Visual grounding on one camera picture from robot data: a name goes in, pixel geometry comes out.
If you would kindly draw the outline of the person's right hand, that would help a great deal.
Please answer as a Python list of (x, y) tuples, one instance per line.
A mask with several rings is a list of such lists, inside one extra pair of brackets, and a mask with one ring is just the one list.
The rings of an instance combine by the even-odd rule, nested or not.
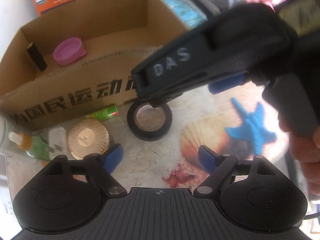
[(278, 115), (278, 120), (279, 127), (290, 134), (292, 156), (300, 163), (309, 191), (319, 196), (319, 127), (311, 138), (300, 137), (291, 130), (281, 115)]

